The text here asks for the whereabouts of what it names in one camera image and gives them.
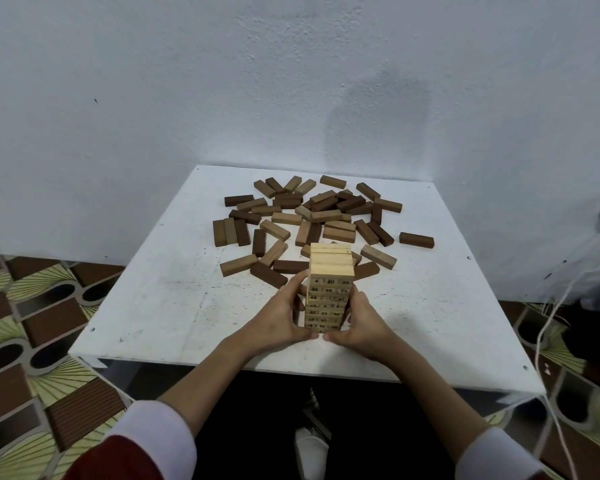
person's right hand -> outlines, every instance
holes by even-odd
[[[355,285],[349,295],[351,327],[348,330],[328,331],[323,337],[328,342],[346,347],[368,359],[385,362],[402,342],[389,325],[371,306],[367,295]]]

person's left hand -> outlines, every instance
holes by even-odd
[[[294,312],[297,313],[294,303],[308,274],[302,271],[291,278],[254,318],[231,336],[250,358],[277,347],[318,338],[318,332],[294,323]]]

white table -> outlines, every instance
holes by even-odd
[[[229,195],[262,195],[256,180],[320,174],[198,166],[133,257],[70,354],[92,365],[98,359],[197,365],[227,335],[264,305],[274,288],[248,271],[223,278],[219,264],[251,253],[237,244],[214,247],[211,222],[227,217]],[[433,184],[341,177],[358,194],[366,182],[402,213],[384,211],[383,227],[396,238],[383,248],[395,258],[357,282],[393,330],[458,388],[534,396],[544,393],[531,362],[506,320],[471,250]],[[318,184],[307,196],[331,187]],[[301,259],[292,232],[284,259]],[[249,225],[253,233],[254,226]],[[400,244],[400,232],[430,235],[432,250]],[[267,236],[267,247],[273,238]],[[357,236],[354,251],[364,245]],[[394,381],[384,366],[322,339],[258,357],[257,371]]]

leg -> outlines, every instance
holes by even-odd
[[[326,478],[454,477],[454,464],[407,387],[314,379],[331,427]]]
[[[196,438],[194,480],[299,479],[294,434],[307,396],[302,377],[241,371]]]

white sleeve cuff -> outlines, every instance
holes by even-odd
[[[136,401],[104,436],[124,436],[140,446],[163,480],[191,480],[198,457],[196,443],[180,415],[158,401]]]
[[[460,457],[457,480],[526,480],[542,464],[500,428],[489,428]]]

